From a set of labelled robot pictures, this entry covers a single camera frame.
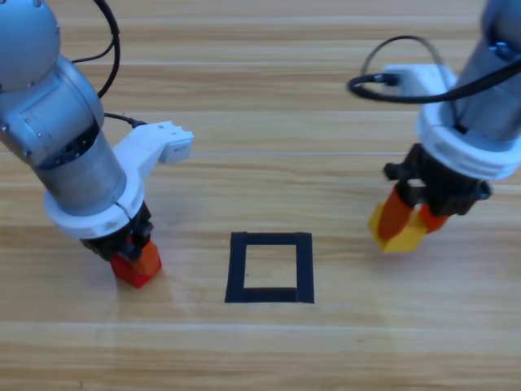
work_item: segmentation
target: cable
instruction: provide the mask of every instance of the cable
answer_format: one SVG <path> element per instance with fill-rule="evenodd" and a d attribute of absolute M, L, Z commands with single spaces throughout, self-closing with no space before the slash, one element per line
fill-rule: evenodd
<path fill-rule="evenodd" d="M 112 83 L 116 79 L 118 70 L 120 68 L 120 58 L 121 58 L 121 46 L 120 46 L 120 30 L 117 25 L 117 20 L 114 14 L 112 13 L 111 8 L 108 6 L 105 0 L 94 0 L 94 2 L 98 5 L 99 10 L 105 15 L 107 19 L 108 25 L 111 29 L 112 34 L 112 43 L 114 46 L 114 64 L 112 65 L 111 73 L 105 82 L 103 88 L 98 92 L 98 97 L 102 98 L 107 91 L 111 88 Z"/>
<path fill-rule="evenodd" d="M 431 96 L 397 96 L 397 95 L 386 95 L 367 90 L 363 85 L 366 83 L 385 83 L 389 85 L 397 85 L 400 79 L 397 75 L 391 73 L 376 73 L 370 75 L 363 75 L 353 78 L 347 84 L 348 90 L 356 96 L 374 100 L 378 102 L 389 102 L 389 103 L 405 103 L 405 104 L 427 104 L 427 103 L 440 103 L 448 102 L 458 99 L 467 98 L 469 96 L 478 94 L 486 91 L 494 86 L 501 84 L 504 81 L 514 77 L 521 72 L 521 59 L 514 61 L 512 64 L 506 65 L 503 68 L 498 69 L 495 72 L 491 72 L 488 75 L 481 77 L 475 81 L 472 81 L 464 86 L 460 86 L 453 90 L 449 90 L 443 94 L 431 95 Z"/>
<path fill-rule="evenodd" d="M 388 40 L 380 43 L 376 48 L 367 56 L 367 59 L 364 63 L 364 65 L 361 67 L 360 74 L 361 76 L 365 76 L 367 74 L 367 71 L 369 70 L 371 61 L 373 58 L 388 44 L 395 42 L 395 41 L 403 41 L 403 40 L 410 40 L 410 41 L 416 41 L 423 45 L 429 53 L 431 54 L 432 59 L 434 62 L 438 65 L 438 68 L 440 70 L 441 78 L 443 79 L 443 83 L 445 84 L 445 89 L 450 89 L 450 82 L 447 78 L 447 74 L 444 72 L 444 66 L 445 62 L 443 58 L 440 55 L 440 52 L 436 49 L 434 45 L 432 45 L 427 39 L 422 37 L 417 37 L 415 35 L 400 35 L 398 37 L 389 38 Z M 458 117 L 458 109 L 456 107 L 456 102 L 451 101 L 450 102 L 450 109 L 453 115 L 454 119 L 454 125 L 458 125 L 459 123 L 459 117 Z"/>
<path fill-rule="evenodd" d="M 111 41 L 111 44 L 108 46 L 107 49 L 101 54 L 101 55 L 95 55 L 93 57 L 85 57 L 84 59 L 75 59 L 72 63 L 73 64 L 79 64 L 79 63 L 86 63 L 87 61 L 94 61 L 95 59 L 101 59 L 102 57 L 105 57 L 108 55 L 108 52 L 112 50 L 114 47 L 114 40 Z"/>
<path fill-rule="evenodd" d="M 130 124 L 132 126 L 132 129 L 137 128 L 141 125 L 148 125 L 146 122 L 140 121 L 140 120 L 134 120 L 133 118 L 130 118 L 129 116 L 121 116 L 119 114 L 112 114 L 111 112 L 105 113 L 106 118 L 112 118 L 114 120 L 121 120 L 125 121 L 126 123 Z"/>

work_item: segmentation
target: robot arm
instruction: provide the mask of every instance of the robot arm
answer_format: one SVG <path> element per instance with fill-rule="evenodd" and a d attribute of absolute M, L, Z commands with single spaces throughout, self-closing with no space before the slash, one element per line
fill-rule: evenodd
<path fill-rule="evenodd" d="M 59 25 L 43 0 L 0 0 L 0 37 L 0 140 L 45 185 L 50 219 L 143 285 L 160 267 L 143 180 L 157 161 L 186 159 L 192 134 L 170 122 L 142 125 L 112 149 L 98 94 L 60 55 Z"/>
<path fill-rule="evenodd" d="M 449 89 L 467 86 L 521 58 L 521 2 L 489 0 L 479 41 L 460 77 L 445 68 Z M 397 83 L 388 94 L 432 96 L 447 92 L 437 65 L 391 65 L 383 75 Z M 467 214 L 492 194 L 488 181 L 508 178 L 521 165 L 521 74 L 477 94 L 424 104 L 417 121 L 419 143 L 401 164 L 384 173 L 396 185 L 379 204 L 370 228 L 384 252 L 415 250 L 424 235 L 453 215 Z M 419 179 L 422 186 L 410 184 Z"/>

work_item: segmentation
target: square target marker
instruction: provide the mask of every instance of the square target marker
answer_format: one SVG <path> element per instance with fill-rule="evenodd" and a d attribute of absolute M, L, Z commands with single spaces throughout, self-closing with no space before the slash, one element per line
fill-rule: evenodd
<path fill-rule="evenodd" d="M 245 288 L 247 246 L 295 246 L 296 287 Z M 314 304 L 313 238 L 308 233 L 265 234 L 234 232 L 230 241 L 230 268 L 226 303 Z"/>

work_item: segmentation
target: wooden table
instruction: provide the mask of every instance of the wooden table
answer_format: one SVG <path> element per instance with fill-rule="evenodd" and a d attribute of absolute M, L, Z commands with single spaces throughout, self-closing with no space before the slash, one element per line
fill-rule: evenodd
<path fill-rule="evenodd" d="M 460 71 L 476 0 L 111 0 L 123 59 L 108 111 L 194 132 L 147 179 L 164 262 L 142 290 L 46 218 L 43 187 L 0 156 L 0 389 L 517 391 L 521 177 L 416 253 L 366 228 L 416 141 L 416 107 L 345 92 L 369 51 L 431 39 Z M 93 2 L 49 0 L 63 53 L 109 42 Z M 112 57 L 81 69 L 99 88 Z M 397 43 L 374 69 L 430 62 Z M 129 132 L 107 120 L 112 143 Z M 226 304 L 230 234 L 313 234 L 315 305 Z M 248 249 L 247 286 L 294 286 L 290 248 Z"/>

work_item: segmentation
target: white bracket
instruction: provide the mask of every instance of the white bracket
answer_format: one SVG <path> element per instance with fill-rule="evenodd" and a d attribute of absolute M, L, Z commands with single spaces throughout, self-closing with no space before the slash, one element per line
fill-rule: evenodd
<path fill-rule="evenodd" d="M 449 88 L 453 88 L 458 79 L 449 68 L 443 69 Z M 425 96 L 447 91 L 437 64 L 391 65 L 384 72 L 401 75 L 401 85 L 386 87 L 386 94 Z M 425 104 L 418 116 L 417 135 L 430 155 L 450 169 L 471 178 L 493 181 L 515 173 L 521 165 L 521 138 L 510 150 L 503 152 L 474 147 L 445 125 L 441 117 L 442 106 L 443 103 Z"/>
<path fill-rule="evenodd" d="M 113 151 L 126 173 L 123 195 L 109 209 L 93 216 L 73 216 L 59 208 L 46 191 L 47 215 L 66 235 L 77 239 L 95 239 L 110 235 L 129 223 L 145 199 L 143 180 L 160 162 L 171 165 L 190 156 L 193 134 L 172 122 L 142 125 L 130 132 Z"/>

